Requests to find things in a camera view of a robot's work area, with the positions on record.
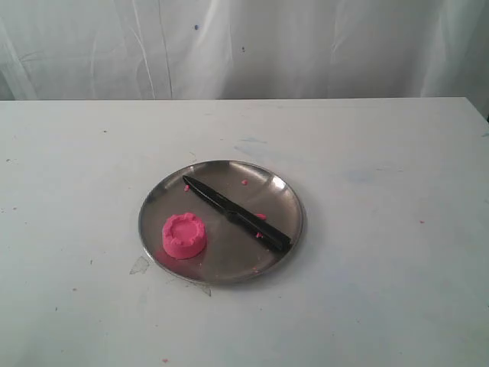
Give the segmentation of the black knife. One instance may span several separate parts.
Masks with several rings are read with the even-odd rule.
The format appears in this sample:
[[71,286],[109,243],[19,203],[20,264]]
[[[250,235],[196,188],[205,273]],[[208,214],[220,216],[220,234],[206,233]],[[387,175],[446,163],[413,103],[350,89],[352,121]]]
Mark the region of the black knife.
[[257,232],[262,233],[263,238],[255,238],[272,251],[285,252],[291,249],[291,238],[265,220],[256,217],[255,214],[232,202],[196,178],[183,175],[183,181],[191,191],[218,210],[229,222],[242,227],[254,237]]

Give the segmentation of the pink clay piece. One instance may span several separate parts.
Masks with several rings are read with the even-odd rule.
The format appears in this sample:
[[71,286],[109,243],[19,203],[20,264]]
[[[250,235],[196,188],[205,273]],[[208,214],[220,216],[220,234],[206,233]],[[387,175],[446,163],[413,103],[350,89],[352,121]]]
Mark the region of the pink clay piece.
[[206,226],[194,213],[172,215],[162,228],[164,251],[172,258],[193,258],[207,244]]

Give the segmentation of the white backdrop curtain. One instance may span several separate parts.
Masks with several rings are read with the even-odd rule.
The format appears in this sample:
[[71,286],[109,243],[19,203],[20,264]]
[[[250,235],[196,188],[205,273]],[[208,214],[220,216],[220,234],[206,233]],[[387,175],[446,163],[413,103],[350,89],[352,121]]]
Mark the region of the white backdrop curtain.
[[3,1],[14,99],[488,98],[486,1]]

